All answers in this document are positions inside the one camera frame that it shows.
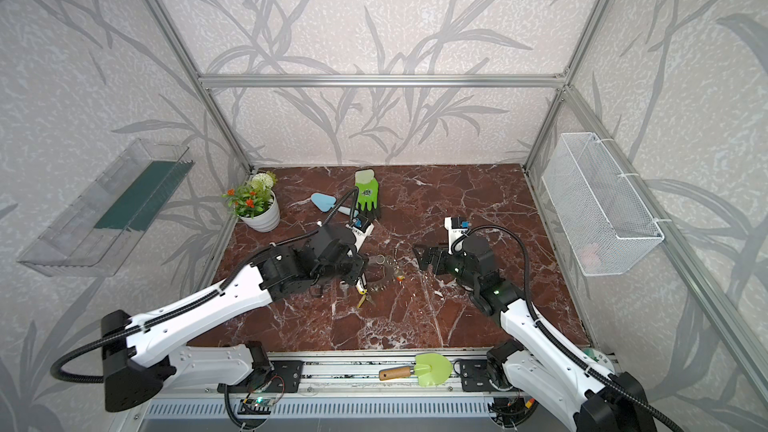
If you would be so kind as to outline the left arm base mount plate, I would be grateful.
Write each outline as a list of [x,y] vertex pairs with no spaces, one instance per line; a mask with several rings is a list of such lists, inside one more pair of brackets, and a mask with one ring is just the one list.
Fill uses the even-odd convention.
[[304,362],[279,360],[272,363],[273,371],[255,390],[255,394],[295,394],[299,390]]

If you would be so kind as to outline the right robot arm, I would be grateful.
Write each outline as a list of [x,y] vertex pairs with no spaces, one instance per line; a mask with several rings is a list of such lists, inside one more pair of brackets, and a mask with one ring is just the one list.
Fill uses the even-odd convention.
[[571,431],[653,431],[643,387],[615,374],[576,347],[506,279],[486,238],[461,235],[451,245],[413,248],[420,270],[448,274],[470,293],[509,340],[487,354],[488,372],[501,388],[523,391]]

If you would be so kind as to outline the large metal key ring plate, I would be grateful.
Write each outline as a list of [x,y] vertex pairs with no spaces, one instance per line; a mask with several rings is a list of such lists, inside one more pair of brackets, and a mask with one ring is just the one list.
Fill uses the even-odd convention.
[[365,290],[369,293],[385,290],[395,282],[396,261],[391,256],[372,255],[364,273]]

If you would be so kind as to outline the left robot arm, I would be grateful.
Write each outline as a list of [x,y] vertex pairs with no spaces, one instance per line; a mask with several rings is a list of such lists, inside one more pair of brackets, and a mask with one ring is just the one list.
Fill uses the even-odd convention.
[[222,280],[172,304],[134,316],[105,315],[101,348],[104,402],[121,412],[149,401],[164,389],[219,383],[237,385],[264,372],[255,346],[189,346],[189,340],[254,309],[338,279],[356,286],[368,263],[360,250],[374,229],[326,224],[301,247],[271,245],[246,259]]

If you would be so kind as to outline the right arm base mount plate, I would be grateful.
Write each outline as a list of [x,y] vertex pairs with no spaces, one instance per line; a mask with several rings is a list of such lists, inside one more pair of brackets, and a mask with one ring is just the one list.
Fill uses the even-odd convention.
[[454,364],[454,371],[458,375],[462,391],[465,393],[497,392],[491,383],[486,359],[459,359]]

